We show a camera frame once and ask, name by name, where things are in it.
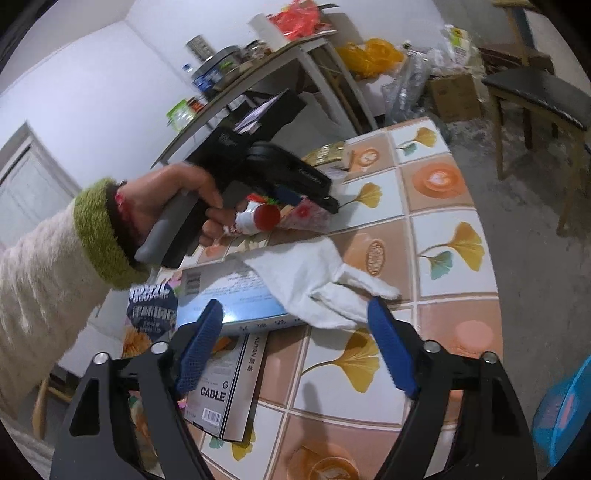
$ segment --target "ceramic tile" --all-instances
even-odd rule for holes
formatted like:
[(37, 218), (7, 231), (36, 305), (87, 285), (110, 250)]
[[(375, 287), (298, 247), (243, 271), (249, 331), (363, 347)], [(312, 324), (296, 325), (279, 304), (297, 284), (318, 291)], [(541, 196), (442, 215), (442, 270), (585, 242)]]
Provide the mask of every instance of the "ceramic tile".
[(256, 235), (238, 236), (233, 238), (226, 255), (262, 248), (267, 244), (269, 235), (269, 232), (260, 232)]
[(385, 132), (364, 140), (349, 140), (345, 144), (345, 151), (351, 157), (349, 174), (345, 181), (385, 170), (395, 164), (394, 152)]
[(346, 263), (396, 287), (403, 300), (411, 298), (407, 220), (394, 220), (330, 237)]
[(384, 130), (391, 131), (391, 130), (396, 130), (398, 128), (407, 127), (408, 125), (414, 125), (414, 124), (417, 124), (419, 122), (422, 122), (423, 120), (425, 120), (425, 118), (426, 117), (423, 117), (423, 118), (411, 118), (410, 120), (406, 120), (404, 122), (400, 122), (399, 124), (390, 125), (389, 127), (386, 127)]
[(261, 365), (259, 398), (282, 407), (287, 406), (305, 334), (305, 326), (269, 333)]
[(404, 402), (404, 393), (392, 383), (367, 329), (312, 329), (294, 408), (341, 419), (401, 424)]
[(290, 414), (271, 480), (371, 479), (397, 437), (397, 432), (323, 424)]
[(410, 323), (413, 326), (415, 325), (415, 321), (413, 318), (413, 309), (400, 307), (397, 309), (390, 308), (390, 311), (392, 312), (392, 315), (394, 315), (395, 319), (400, 320), (401, 322)]
[(160, 268), (158, 275), (156, 275), (155, 283), (165, 283), (168, 281), (178, 281), (183, 275), (183, 270), (172, 270), (171, 268)]
[(199, 245), (191, 255), (185, 255), (179, 268), (190, 268), (197, 265), (197, 261), (203, 253), (203, 250), (203, 245)]
[(394, 140), (400, 163), (449, 153), (449, 148), (439, 130), (429, 119), (390, 130), (390, 136)]
[(303, 242), (304, 240), (309, 240), (320, 235), (321, 233), (310, 232), (308, 230), (283, 230), (280, 228), (276, 228), (271, 232), (268, 245), (282, 245), (292, 244), (294, 242)]
[(350, 138), (348, 142), (361, 142), (362, 140), (367, 140), (368, 138), (375, 137), (376, 135), (381, 135), (383, 130), (373, 130), (371, 132), (367, 132), (363, 135), (358, 135), (357, 137)]
[(412, 222), (421, 297), (497, 291), (476, 211), (427, 213)]
[(403, 215), (400, 187), (394, 170), (345, 183), (336, 196), (340, 208), (331, 218), (330, 231)]
[(223, 442), (206, 434), (202, 454), (241, 480), (261, 480), (271, 459), (281, 417), (280, 412), (257, 405), (254, 426), (249, 429), (247, 425), (243, 442)]
[(449, 205), (474, 205), (451, 155), (404, 164), (401, 172), (411, 212)]
[(192, 423), (186, 422), (186, 424), (187, 428), (189, 429), (189, 433), (191, 434), (191, 438), (195, 442), (195, 445), (197, 445), (197, 448), (199, 448), (201, 446), (201, 440), (203, 440), (203, 435), (205, 435), (203, 430), (198, 429)]
[(231, 477), (227, 476), (224, 472), (222, 472), (214, 463), (210, 463), (205, 461), (209, 471), (212, 473), (215, 480), (232, 480)]
[(441, 470), (445, 468), (449, 452), (452, 451), (454, 435), (455, 430), (450, 428), (441, 431), (439, 438), (437, 439), (437, 444), (435, 445), (435, 451), (431, 457), (431, 462), (429, 463), (427, 472), (425, 472), (425, 477), (441, 472)]
[(215, 262), (221, 260), (226, 255), (232, 238), (225, 236), (213, 245), (205, 247), (199, 255), (196, 265), (203, 265), (205, 263)]
[[(484, 351), (503, 356), (501, 309), (497, 299), (453, 300), (418, 305), (418, 331), (455, 355), (478, 358)], [(462, 392), (452, 391), (446, 423), (457, 422)]]

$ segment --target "wooden chair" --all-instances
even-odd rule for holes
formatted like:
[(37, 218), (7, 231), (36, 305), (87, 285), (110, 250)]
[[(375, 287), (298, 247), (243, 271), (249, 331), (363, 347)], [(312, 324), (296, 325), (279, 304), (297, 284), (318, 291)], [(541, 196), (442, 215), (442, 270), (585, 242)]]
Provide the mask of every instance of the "wooden chair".
[[(490, 75), (496, 72), (502, 72), (506, 69), (514, 69), (524, 66), (521, 58), (523, 49), (521, 45), (516, 43), (495, 43), (483, 45), (479, 47), (482, 63), (484, 64), (486, 74)], [(525, 54), (527, 55), (527, 64), (538, 70), (545, 70), (548, 73), (554, 74), (554, 63), (550, 55), (535, 50), (534, 48), (525, 47)], [(504, 125), (503, 110), (499, 109), (501, 116), (501, 125)], [(524, 131), (531, 130), (530, 117), (524, 111)], [(558, 127), (552, 124), (552, 136), (558, 138)]]
[(43, 440), (45, 438), (48, 396), (53, 395), (61, 401), (70, 403), (76, 391), (76, 385), (77, 379), (72, 374), (68, 375), (66, 383), (56, 381), (51, 375), (41, 382), (31, 416), (33, 435), (37, 440)]
[(491, 96), (492, 112), (495, 117), (497, 176), (499, 180), (504, 178), (502, 126), (499, 113), (501, 100), (508, 100), (524, 108), (524, 137), (525, 146), (528, 149), (532, 148), (531, 112), (548, 119), (562, 130), (570, 133), (574, 143), (570, 153), (569, 182), (556, 229), (556, 233), (561, 235), (573, 204), (575, 190), (588, 185), (588, 173), (584, 176), (584, 185), (581, 185), (582, 176), (580, 173), (584, 170), (586, 135), (591, 128), (591, 97), (544, 70), (530, 67), (528, 51), (511, 9), (521, 7), (537, 11), (531, 3), (526, 0), (496, 0), (493, 4), (503, 8), (507, 13), (519, 45), (523, 64), (523, 67), (494, 73), (482, 80)]

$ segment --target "product box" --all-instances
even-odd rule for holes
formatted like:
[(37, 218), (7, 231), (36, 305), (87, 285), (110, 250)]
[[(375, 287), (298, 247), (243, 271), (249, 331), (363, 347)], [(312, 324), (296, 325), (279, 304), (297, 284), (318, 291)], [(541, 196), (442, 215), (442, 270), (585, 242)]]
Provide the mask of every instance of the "product box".
[(432, 78), (427, 84), (436, 113), (444, 122), (470, 120), (481, 116), (474, 80), (469, 73)]
[(301, 324), (285, 311), (253, 270), (232, 258), (183, 270), (177, 328), (195, 322), (211, 299), (222, 304), (224, 336)]
[(328, 168), (347, 170), (351, 163), (350, 155), (350, 150), (345, 148), (345, 142), (337, 142), (308, 153), (302, 160), (320, 171)]
[(185, 419), (214, 437), (241, 442), (266, 342), (266, 332), (221, 337), (189, 394)]

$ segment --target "tiled table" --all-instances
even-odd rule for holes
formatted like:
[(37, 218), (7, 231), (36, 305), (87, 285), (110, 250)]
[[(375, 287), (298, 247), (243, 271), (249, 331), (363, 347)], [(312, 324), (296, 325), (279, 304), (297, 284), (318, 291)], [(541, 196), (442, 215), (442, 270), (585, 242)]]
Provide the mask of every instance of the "tiled table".
[[(396, 318), (450, 352), (502, 356), (495, 275), (478, 213), (433, 123), (419, 119), (350, 141), (352, 171), (331, 238), (351, 265), (397, 286)], [(195, 261), (309, 237), (278, 231), (197, 252)], [(242, 444), (192, 432), (216, 479), (372, 479), (410, 407), (371, 335), (295, 327), (269, 334), (254, 424)], [(445, 463), (461, 392), (429, 473)]]

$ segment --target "hand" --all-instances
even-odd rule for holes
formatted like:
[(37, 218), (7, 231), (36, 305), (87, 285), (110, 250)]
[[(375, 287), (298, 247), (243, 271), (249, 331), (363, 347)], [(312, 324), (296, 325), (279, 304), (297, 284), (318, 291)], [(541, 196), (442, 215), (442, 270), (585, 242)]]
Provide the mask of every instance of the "hand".
[(205, 247), (223, 235), (224, 225), (233, 225), (236, 211), (241, 212), (246, 208), (246, 200), (240, 202), (236, 209), (222, 208), (222, 195), (213, 177), (201, 167), (186, 163), (170, 165), (129, 181), (119, 189), (129, 205), (132, 221), (142, 239), (148, 236), (166, 203), (181, 189), (196, 191), (211, 206), (206, 212), (209, 220), (203, 224), (203, 232), (199, 237), (199, 243)]

